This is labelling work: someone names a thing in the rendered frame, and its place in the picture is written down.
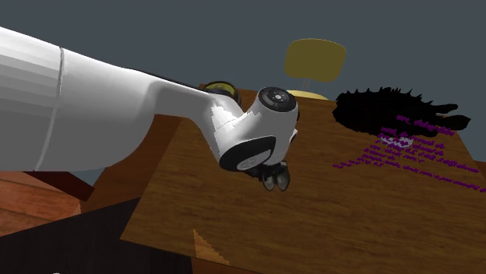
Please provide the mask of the yellow chair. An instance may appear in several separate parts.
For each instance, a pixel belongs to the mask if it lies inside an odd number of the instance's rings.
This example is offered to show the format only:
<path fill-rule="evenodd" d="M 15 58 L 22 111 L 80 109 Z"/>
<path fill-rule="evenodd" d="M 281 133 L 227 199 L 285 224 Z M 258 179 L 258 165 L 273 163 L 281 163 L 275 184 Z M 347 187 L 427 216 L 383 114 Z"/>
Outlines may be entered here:
<path fill-rule="evenodd" d="M 296 97 L 328 100 L 309 91 L 312 80 L 330 83 L 338 78 L 346 60 L 346 48 L 331 40 L 305 38 L 295 40 L 287 48 L 284 71 L 291 78 L 303 79 L 300 90 L 288 90 Z"/>

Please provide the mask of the black purple plant white pot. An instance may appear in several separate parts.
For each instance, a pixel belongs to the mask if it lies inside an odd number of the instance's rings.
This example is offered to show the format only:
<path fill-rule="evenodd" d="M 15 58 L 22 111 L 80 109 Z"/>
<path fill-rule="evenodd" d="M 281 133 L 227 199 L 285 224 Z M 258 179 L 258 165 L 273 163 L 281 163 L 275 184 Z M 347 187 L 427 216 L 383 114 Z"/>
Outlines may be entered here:
<path fill-rule="evenodd" d="M 341 93 L 333 110 L 336 122 L 355 132 L 373 135 L 377 139 L 357 159 L 338 163 L 334 167 L 351 167 L 359 163 L 381 167 L 387 164 L 486 193 L 486 187 L 454 180 L 400 162 L 401 159 L 414 163 L 430 160 L 477 173 L 478 169 L 446 159 L 445 145 L 433 140 L 439 134 L 453 136 L 469 125 L 470 118 L 467 116 L 448 115 L 457 108 L 456 104 L 434 105 L 431 101 L 424 102 L 422 96 L 414 97 L 411 92 L 403 93 L 400 88 L 382 87 L 377 91 L 356 90 L 353 93 Z"/>

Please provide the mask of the black yellow round container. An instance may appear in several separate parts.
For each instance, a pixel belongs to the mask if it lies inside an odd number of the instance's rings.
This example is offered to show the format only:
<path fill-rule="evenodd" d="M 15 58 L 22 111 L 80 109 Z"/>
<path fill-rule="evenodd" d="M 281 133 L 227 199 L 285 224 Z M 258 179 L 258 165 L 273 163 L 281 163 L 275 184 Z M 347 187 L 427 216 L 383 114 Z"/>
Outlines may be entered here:
<path fill-rule="evenodd" d="M 241 106 L 241 94 L 235 88 L 235 86 L 229 82 L 212 81 L 210 83 L 205 84 L 202 87 L 202 89 L 207 91 L 208 93 L 215 93 L 215 94 L 229 96 L 234 101 L 236 101 L 239 106 Z"/>

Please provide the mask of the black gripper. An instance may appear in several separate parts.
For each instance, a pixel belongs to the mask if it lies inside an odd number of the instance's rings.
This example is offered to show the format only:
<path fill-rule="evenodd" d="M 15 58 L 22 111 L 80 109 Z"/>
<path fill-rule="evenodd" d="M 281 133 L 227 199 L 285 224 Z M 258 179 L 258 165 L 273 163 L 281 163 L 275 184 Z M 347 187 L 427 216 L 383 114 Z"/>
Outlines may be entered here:
<path fill-rule="evenodd" d="M 287 162 L 280 161 L 274 165 L 259 164 L 248 170 L 245 173 L 250 177 L 256 177 L 261 180 L 262 185 L 267 191 L 272 191 L 275 186 L 280 191 L 286 191 L 291 182 L 291 176 L 287 170 Z"/>

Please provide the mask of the brown wooden table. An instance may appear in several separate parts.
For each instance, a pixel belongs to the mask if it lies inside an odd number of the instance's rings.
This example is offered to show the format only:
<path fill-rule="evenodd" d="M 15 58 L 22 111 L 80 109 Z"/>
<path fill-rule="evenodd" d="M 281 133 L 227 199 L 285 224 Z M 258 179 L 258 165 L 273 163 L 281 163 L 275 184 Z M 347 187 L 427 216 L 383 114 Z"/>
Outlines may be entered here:
<path fill-rule="evenodd" d="M 459 136 L 435 160 L 356 163 L 375 137 L 298 103 L 286 191 L 220 169 L 184 119 L 122 238 L 262 274 L 486 274 L 486 179 Z"/>

